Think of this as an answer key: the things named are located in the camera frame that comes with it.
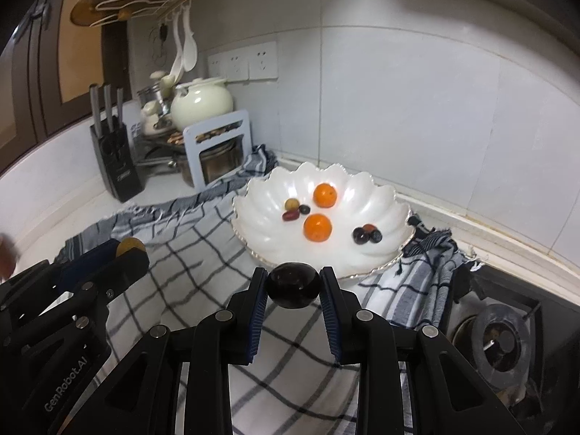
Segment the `person hand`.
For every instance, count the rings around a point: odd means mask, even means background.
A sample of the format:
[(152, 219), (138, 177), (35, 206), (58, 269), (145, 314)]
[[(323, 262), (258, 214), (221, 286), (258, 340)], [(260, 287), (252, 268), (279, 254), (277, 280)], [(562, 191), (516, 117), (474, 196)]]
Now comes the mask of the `person hand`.
[(0, 235), (0, 280), (9, 280), (15, 272), (18, 252), (15, 245), (5, 234)]

